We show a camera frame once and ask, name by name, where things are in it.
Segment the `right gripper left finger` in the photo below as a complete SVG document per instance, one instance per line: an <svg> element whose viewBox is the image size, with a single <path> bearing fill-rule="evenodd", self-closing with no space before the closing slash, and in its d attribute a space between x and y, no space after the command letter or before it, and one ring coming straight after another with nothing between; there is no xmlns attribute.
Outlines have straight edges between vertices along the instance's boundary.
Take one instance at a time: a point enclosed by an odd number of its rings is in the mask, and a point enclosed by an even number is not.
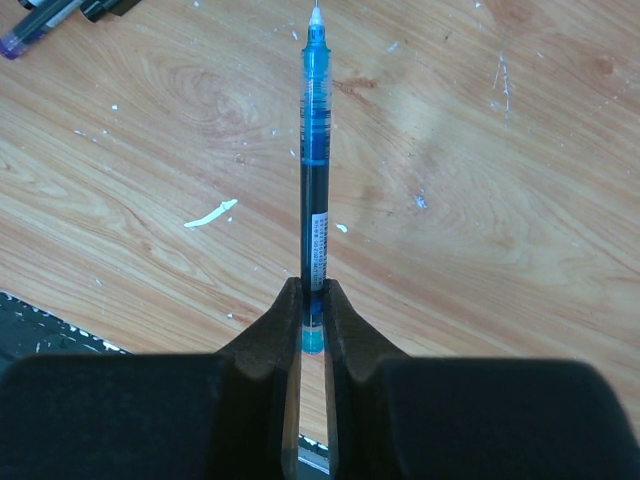
<svg viewBox="0 0 640 480"><path fill-rule="evenodd" d="M5 479L294 479L301 282L213 353L47 354L1 378Z"/></svg>

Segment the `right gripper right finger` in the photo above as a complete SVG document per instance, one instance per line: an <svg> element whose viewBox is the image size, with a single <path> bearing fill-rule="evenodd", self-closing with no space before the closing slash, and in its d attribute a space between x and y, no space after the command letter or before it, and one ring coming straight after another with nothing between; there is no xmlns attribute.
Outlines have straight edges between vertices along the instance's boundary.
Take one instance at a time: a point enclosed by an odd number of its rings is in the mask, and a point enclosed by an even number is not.
<svg viewBox="0 0 640 480"><path fill-rule="evenodd" d="M635 479L639 444L612 387L567 359L414 357L326 284L335 479Z"/></svg>

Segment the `blue gel pen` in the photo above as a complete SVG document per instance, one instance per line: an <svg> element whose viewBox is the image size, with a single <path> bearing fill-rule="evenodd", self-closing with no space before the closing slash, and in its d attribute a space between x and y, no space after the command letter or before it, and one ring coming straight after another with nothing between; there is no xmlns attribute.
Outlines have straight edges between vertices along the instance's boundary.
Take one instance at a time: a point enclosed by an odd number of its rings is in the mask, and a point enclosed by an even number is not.
<svg viewBox="0 0 640 480"><path fill-rule="evenodd" d="M302 350L324 350L323 305L328 262L332 120L331 50L320 5L314 4L301 51L300 253Z"/></svg>

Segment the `purple gel pen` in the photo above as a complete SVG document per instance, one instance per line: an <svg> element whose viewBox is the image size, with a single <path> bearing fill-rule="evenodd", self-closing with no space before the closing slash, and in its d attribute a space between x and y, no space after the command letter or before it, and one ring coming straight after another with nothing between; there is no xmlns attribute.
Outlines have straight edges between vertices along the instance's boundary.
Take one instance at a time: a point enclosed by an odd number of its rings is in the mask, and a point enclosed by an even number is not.
<svg viewBox="0 0 640 480"><path fill-rule="evenodd" d="M80 5L80 0L40 1L20 22L1 36L1 54L9 60L18 58Z"/></svg>

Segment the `small black white cap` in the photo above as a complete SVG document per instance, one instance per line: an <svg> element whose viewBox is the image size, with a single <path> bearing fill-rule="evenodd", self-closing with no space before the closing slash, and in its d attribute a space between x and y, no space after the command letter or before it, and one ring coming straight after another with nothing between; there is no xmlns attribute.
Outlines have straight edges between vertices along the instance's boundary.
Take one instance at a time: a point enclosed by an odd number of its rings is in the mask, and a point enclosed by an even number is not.
<svg viewBox="0 0 640 480"><path fill-rule="evenodd" d="M124 16L140 0L84 0L80 5L83 16L92 23L97 23L106 15Z"/></svg>

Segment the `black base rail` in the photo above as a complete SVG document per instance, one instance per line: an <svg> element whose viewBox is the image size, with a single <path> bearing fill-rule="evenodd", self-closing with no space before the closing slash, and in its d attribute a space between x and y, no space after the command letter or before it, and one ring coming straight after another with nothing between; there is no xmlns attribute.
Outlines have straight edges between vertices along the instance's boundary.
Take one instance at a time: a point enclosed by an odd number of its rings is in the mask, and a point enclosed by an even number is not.
<svg viewBox="0 0 640 480"><path fill-rule="evenodd" d="M1 373L36 354L129 354L8 292L1 292Z"/></svg>

